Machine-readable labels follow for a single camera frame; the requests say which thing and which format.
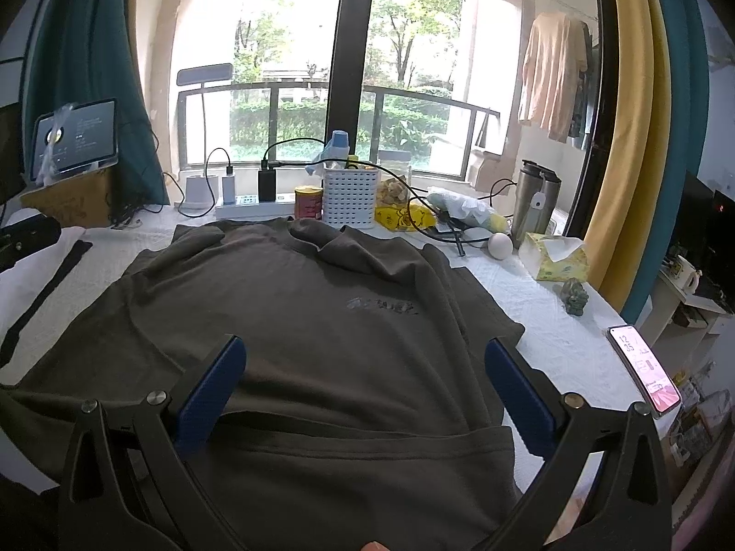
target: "blue gripper pad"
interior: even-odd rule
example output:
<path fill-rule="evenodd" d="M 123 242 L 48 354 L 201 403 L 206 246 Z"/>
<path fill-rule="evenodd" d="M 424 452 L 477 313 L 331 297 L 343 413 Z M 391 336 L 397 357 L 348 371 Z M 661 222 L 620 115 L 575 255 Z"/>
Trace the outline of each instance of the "blue gripper pad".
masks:
<path fill-rule="evenodd" d="M 180 457 L 193 454 L 207 441 L 243 376 L 246 362 L 245 344 L 240 338 L 232 337 L 194 386 L 175 416 L 174 449 Z"/>
<path fill-rule="evenodd" d="M 513 419 L 528 451 L 544 460 L 556 450 L 554 417 L 498 340 L 485 348 L 485 372 Z"/>

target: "metal screw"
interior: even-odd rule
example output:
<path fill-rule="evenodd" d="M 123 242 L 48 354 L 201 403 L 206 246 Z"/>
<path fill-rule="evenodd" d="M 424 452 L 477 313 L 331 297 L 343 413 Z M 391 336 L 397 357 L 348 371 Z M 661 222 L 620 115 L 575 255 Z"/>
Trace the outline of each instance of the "metal screw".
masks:
<path fill-rule="evenodd" d="M 166 401 L 166 392 L 151 392 L 146 396 L 146 402 L 151 406 L 158 406 Z"/>
<path fill-rule="evenodd" d="M 90 412 L 93 412 L 94 410 L 97 410 L 97 400 L 96 399 L 86 399 L 82 402 L 82 412 L 85 414 L 89 414 Z"/>
<path fill-rule="evenodd" d="M 633 410 L 641 416 L 648 416 L 650 414 L 650 406 L 646 402 L 636 402 L 633 404 Z"/>
<path fill-rule="evenodd" d="M 584 406 L 584 398 L 579 394 L 567 394 L 564 396 L 564 404 L 578 410 Z"/>

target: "white ball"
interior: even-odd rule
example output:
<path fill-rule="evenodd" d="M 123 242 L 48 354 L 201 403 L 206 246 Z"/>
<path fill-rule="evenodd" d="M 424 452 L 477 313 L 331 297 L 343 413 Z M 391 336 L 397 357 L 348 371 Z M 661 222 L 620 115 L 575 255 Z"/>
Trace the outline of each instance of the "white ball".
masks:
<path fill-rule="evenodd" d="M 513 254 L 513 241 L 507 234 L 493 234 L 487 241 L 487 250 L 499 261 L 508 259 Z"/>

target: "red can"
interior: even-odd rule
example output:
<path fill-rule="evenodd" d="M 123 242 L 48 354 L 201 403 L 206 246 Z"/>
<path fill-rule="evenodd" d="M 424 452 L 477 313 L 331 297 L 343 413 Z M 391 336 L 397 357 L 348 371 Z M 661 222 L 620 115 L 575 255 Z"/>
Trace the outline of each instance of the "red can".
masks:
<path fill-rule="evenodd" d="M 294 192 L 296 193 L 296 204 L 294 208 L 296 219 L 305 217 L 321 219 L 324 189 L 318 186 L 297 186 Z"/>

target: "green figurine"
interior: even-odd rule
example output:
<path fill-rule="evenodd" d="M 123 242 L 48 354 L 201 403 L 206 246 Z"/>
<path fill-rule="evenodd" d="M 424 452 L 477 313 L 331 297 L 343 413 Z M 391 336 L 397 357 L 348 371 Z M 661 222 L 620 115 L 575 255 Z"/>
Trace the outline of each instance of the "green figurine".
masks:
<path fill-rule="evenodd" d="M 584 290 L 581 281 L 576 277 L 571 277 L 561 287 L 560 298 L 568 314 L 582 316 L 584 314 L 584 306 L 587 304 L 587 300 L 589 300 L 589 294 Z"/>

